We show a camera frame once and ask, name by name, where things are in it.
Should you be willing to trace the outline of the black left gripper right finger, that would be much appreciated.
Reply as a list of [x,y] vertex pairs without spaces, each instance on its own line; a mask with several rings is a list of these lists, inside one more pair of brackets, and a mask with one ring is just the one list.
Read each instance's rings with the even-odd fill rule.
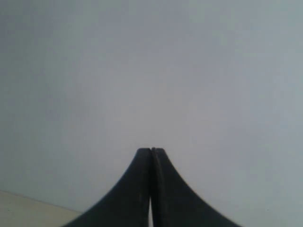
[[150,198],[155,227],[237,227],[183,180],[165,150],[151,149]]

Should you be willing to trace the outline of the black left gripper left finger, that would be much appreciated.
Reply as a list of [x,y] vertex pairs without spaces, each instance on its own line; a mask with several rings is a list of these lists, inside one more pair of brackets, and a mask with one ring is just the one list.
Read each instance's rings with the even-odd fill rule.
[[147,227],[151,149],[137,150],[116,185],[66,227]]

